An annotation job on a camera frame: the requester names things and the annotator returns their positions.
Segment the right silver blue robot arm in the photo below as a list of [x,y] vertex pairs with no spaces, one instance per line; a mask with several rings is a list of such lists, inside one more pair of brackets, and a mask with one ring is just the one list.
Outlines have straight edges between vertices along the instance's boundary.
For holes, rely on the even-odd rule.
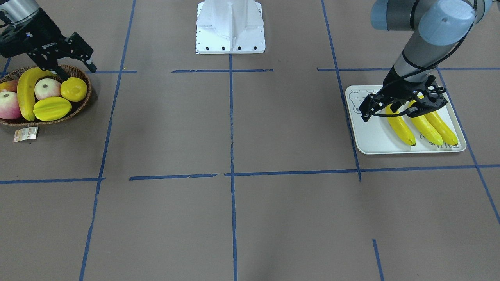
[[59,59],[77,59],[91,73],[97,71],[93,48],[78,33],[65,37],[35,0],[2,0],[0,16],[2,57],[27,54],[42,71],[55,73],[64,81],[70,76],[59,66]]

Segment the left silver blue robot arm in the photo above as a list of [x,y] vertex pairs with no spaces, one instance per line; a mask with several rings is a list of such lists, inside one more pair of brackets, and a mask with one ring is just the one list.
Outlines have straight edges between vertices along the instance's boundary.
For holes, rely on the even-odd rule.
[[490,11],[491,0],[377,0],[370,20],[384,31],[412,31],[402,53],[385,77],[382,88],[359,106],[361,117],[415,118],[437,111],[448,101],[445,88],[435,83],[432,71],[450,57]]

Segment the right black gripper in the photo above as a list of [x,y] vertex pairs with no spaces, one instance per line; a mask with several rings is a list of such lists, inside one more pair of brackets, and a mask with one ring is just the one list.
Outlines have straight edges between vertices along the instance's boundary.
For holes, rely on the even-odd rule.
[[26,53],[37,65],[47,65],[47,70],[63,81],[68,80],[70,75],[59,66],[58,59],[78,59],[91,73],[96,73],[93,52],[93,48],[79,34],[72,34],[68,44],[59,27],[44,10],[37,10],[32,18],[9,25],[1,32],[1,56],[11,58]]

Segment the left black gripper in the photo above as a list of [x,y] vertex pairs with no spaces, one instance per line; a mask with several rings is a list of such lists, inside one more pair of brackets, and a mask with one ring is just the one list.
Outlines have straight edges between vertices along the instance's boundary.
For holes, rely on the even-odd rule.
[[397,74],[388,74],[383,87],[377,94],[370,93],[364,98],[359,111],[361,119],[366,123],[372,115],[390,106],[398,110],[407,102],[405,114],[416,118],[440,110],[448,104],[444,97],[445,88],[435,83],[434,75],[427,75],[422,82],[409,82]]

